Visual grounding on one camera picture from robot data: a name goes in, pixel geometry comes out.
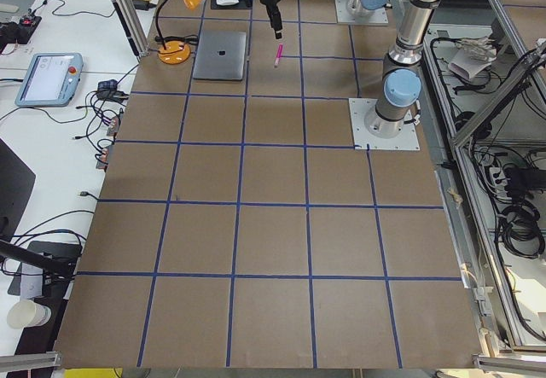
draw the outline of tablet screen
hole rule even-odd
[[[52,101],[59,98],[73,57],[73,55],[39,56],[34,62],[34,68],[21,99]]]

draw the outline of mouse pad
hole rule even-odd
[[[250,0],[250,7],[247,7],[244,1],[240,1],[235,5],[218,5],[216,0],[211,0],[211,9],[251,9],[253,7],[253,0]]]

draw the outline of lamp base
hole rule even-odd
[[[188,44],[181,41],[169,41],[165,43],[166,49],[160,47],[158,57],[161,62],[169,65],[177,65],[186,61],[191,54],[191,49]]]

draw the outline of desk lamp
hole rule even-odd
[[[157,33],[160,37],[161,41],[161,47],[159,49],[158,57],[162,62],[165,64],[180,64],[184,61],[186,61],[189,58],[189,55],[191,54],[191,49],[189,47],[189,44],[187,44],[184,41],[177,41],[177,40],[171,40],[171,41],[165,41],[163,38],[163,35],[161,34],[160,26],[159,26],[159,17],[160,17],[160,11],[163,8],[163,6],[167,3],[169,0],[165,0],[161,5],[157,8],[157,12],[155,13],[155,28],[157,30]],[[183,0],[186,7],[189,9],[196,9],[197,6],[201,3],[202,0]]]

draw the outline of computer mouse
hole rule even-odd
[[[216,4],[222,7],[227,5],[236,5],[239,3],[239,0],[216,0]]]

